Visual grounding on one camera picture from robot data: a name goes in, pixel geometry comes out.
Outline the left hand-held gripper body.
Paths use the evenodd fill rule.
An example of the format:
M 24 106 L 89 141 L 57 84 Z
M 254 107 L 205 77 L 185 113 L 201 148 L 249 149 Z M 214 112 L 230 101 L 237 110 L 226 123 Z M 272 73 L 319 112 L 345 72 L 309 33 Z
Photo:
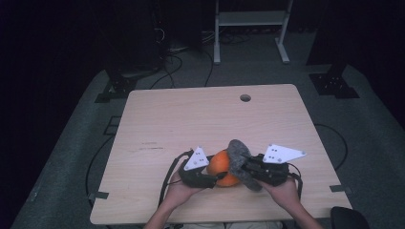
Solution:
M 215 176 L 204 174 L 204 169 L 209 165 L 209 159 L 202 147 L 191 150 L 179 169 L 181 181 L 191 188 L 213 188 L 216 185 Z

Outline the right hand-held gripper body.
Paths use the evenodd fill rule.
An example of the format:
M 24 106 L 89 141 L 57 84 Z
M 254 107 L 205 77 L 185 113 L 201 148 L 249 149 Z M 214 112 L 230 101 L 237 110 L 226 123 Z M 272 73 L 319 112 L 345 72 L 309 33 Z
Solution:
M 259 154 L 259 172 L 257 178 L 264 183 L 278 186 L 287 181 L 288 177 L 293 177 L 301 181 L 301 174 L 289 171 L 290 162 L 306 156 L 304 151 L 291 149 L 288 147 L 270 144 L 263 154 Z

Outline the orange plush ball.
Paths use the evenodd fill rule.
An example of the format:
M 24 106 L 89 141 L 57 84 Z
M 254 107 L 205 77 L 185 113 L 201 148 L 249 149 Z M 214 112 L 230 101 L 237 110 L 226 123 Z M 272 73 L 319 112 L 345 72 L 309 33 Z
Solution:
M 217 181 L 220 187 L 231 187 L 238 184 L 240 181 L 229 172 L 229 156 L 226 150 L 222 150 L 214 155 L 206 168 L 206 171 L 211 176 L 226 172 L 224 178 Z

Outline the grey cloth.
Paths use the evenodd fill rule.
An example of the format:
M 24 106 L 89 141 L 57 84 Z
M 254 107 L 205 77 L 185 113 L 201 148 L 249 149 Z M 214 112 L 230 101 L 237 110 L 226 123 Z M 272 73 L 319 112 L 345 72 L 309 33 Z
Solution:
M 232 139 L 226 149 L 229 157 L 229 173 L 236 177 L 249 190 L 259 192 L 262 186 L 243 169 L 243 165 L 251 157 L 248 148 L 239 139 Z

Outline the person's right hand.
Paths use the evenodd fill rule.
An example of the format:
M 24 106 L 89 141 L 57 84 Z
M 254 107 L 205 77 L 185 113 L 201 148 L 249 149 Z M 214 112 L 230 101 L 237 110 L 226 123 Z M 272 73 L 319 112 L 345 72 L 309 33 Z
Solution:
M 259 184 L 267 190 L 273 200 L 286 211 L 296 210 L 300 205 L 296 182 L 293 178 L 288 177 L 287 180 L 278 185 L 272 186 L 263 181 Z

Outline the person's left hand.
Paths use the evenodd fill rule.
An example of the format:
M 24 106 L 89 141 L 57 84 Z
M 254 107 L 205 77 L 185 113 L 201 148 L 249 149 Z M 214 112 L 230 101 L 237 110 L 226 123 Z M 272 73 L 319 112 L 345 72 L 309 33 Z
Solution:
M 170 179 L 163 203 L 173 208 L 179 207 L 201 190 L 202 188 L 192 188 L 185 185 L 179 173 L 176 172 Z

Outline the black stand base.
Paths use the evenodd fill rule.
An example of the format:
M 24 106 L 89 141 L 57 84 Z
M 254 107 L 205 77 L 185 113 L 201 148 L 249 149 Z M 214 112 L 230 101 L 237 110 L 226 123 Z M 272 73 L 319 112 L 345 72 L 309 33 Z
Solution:
M 138 81 L 134 77 L 125 77 L 120 72 L 107 69 L 108 81 L 104 90 L 97 95 L 95 103 L 108 103 L 112 99 L 127 98 L 135 89 Z
M 343 78 L 346 64 L 332 64 L 325 73 L 311 73 L 309 78 L 319 95 L 333 95 L 338 99 L 358 98 L 356 90 Z

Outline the black chair seat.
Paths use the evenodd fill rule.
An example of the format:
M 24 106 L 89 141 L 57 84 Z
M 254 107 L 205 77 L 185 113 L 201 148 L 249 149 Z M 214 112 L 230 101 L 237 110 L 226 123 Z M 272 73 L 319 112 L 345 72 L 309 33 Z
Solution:
M 361 213 L 345 207 L 332 207 L 330 221 L 332 229 L 371 229 Z

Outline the white metal stand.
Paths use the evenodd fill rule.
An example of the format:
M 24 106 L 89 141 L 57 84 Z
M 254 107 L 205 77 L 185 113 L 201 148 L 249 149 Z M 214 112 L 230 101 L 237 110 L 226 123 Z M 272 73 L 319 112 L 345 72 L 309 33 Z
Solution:
M 288 28 L 294 0 L 287 0 L 284 10 L 274 11 L 220 11 L 219 2 L 215 3 L 214 46 L 213 63 L 221 63 L 220 28 L 223 27 L 252 27 L 252 26 L 280 26 L 279 36 L 275 38 L 275 44 L 284 64 L 290 62 L 284 46 L 285 35 Z

